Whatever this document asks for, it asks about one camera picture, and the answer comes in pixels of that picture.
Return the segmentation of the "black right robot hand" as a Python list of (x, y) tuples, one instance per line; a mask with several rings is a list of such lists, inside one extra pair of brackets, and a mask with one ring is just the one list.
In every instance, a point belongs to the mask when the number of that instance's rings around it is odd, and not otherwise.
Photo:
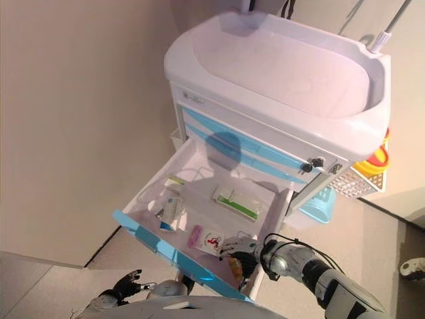
[(264, 245), (249, 236), (229, 237), (224, 240), (219, 260), (236, 259), (242, 268), (242, 277), (248, 280), (258, 266), (262, 266), (261, 252)]

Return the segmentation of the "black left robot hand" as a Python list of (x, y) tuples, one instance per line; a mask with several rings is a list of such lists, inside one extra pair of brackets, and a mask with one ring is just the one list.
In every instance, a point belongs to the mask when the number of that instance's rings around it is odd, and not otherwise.
[(136, 269), (117, 281), (113, 290), (117, 292), (120, 300), (131, 297), (139, 292), (150, 290), (156, 285), (155, 282), (138, 283), (137, 281), (141, 278), (141, 273), (141, 269)]

